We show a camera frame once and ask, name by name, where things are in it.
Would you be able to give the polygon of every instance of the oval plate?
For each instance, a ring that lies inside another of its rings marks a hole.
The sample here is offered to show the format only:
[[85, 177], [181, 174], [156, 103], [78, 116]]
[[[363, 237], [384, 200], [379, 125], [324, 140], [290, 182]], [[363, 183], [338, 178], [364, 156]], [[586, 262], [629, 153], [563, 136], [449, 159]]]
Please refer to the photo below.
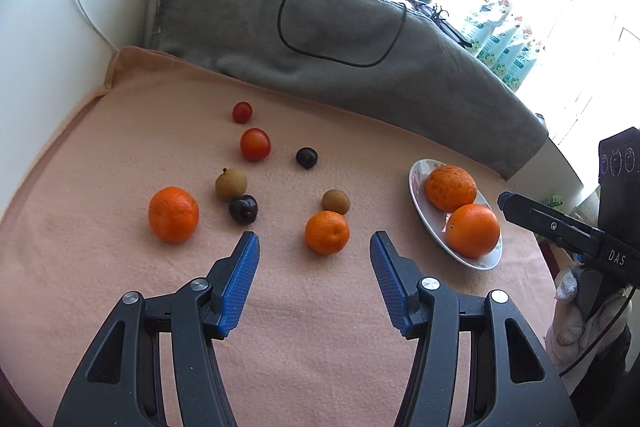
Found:
[[[460, 263], [472, 268], [474, 270], [491, 270], [500, 263], [502, 257], [502, 233], [498, 239], [495, 248], [486, 255], [483, 255], [479, 259], [467, 259], [462, 257], [459, 253], [451, 250], [444, 242], [444, 229], [449, 219], [450, 214], [438, 210], [433, 206], [427, 196], [424, 193], [422, 185], [424, 184], [427, 176], [433, 171], [434, 168], [444, 165], [444, 163], [437, 160], [419, 160], [414, 163], [409, 171], [409, 192], [411, 198], [414, 200], [415, 209], [418, 211], [418, 215], [422, 220], [425, 229], [428, 230], [434, 239], [443, 247], [450, 256], [459, 261]], [[476, 201], [474, 203], [483, 204], [487, 208], [491, 208], [489, 203], [484, 199], [484, 196], [478, 190]]]

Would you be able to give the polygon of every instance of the hand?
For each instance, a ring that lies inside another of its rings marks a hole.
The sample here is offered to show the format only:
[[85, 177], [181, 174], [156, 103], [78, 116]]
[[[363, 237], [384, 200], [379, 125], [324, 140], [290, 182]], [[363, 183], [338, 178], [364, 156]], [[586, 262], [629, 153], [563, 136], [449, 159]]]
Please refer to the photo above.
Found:
[[[613, 294], [602, 304], [596, 314], [585, 322], [580, 308], [573, 302], [578, 295], [579, 288], [570, 268], [560, 272], [556, 282], [556, 311], [554, 320], [546, 332], [545, 346], [551, 362], [560, 373], [585, 352], [620, 311], [626, 298], [622, 291]], [[606, 349], [622, 333], [630, 313], [631, 303], [597, 346], [576, 367], [562, 377], [562, 383], [564, 383], [569, 395], [574, 392], [584, 375], [587, 374], [596, 355]]]

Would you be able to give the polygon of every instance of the cherry tomato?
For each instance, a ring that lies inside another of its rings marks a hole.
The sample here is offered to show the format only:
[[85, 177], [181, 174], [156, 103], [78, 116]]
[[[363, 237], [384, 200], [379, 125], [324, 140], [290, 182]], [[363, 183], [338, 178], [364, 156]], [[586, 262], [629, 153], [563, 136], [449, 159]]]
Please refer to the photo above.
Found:
[[251, 128], [244, 131], [240, 138], [242, 156], [250, 162], [259, 162], [271, 152], [271, 140], [262, 129]]
[[236, 103], [233, 110], [234, 122], [247, 123], [251, 119], [251, 115], [254, 113], [253, 108], [248, 102]]

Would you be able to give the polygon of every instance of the gray towel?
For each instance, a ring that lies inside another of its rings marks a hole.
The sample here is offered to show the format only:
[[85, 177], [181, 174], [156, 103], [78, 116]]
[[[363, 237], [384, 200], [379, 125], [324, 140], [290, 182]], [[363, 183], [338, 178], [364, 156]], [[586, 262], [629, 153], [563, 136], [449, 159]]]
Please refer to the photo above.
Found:
[[[397, 125], [504, 179], [545, 143], [543, 123], [422, 15], [408, 13], [380, 65], [353, 68], [288, 49], [276, 28], [281, 1], [160, 0], [151, 48]], [[402, 8], [385, 0], [288, 0], [282, 31], [299, 49], [362, 64], [386, 51], [401, 19]]]

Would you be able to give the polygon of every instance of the orange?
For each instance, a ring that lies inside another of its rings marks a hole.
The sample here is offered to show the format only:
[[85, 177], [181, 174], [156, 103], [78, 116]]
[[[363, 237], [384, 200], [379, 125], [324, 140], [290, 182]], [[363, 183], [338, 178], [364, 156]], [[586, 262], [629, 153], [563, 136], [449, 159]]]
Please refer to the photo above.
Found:
[[163, 188], [149, 202], [151, 230], [168, 243], [181, 243], [190, 238], [199, 219], [198, 203], [181, 188]]
[[309, 248], [320, 255], [337, 253], [349, 240], [349, 225], [343, 215], [323, 210], [309, 218], [305, 240]]
[[424, 182], [424, 193], [443, 212], [454, 212], [476, 201], [476, 182], [471, 174], [455, 165], [441, 165]]
[[500, 224], [490, 208], [466, 204], [449, 216], [444, 237], [451, 250], [477, 259], [495, 248], [500, 239]]

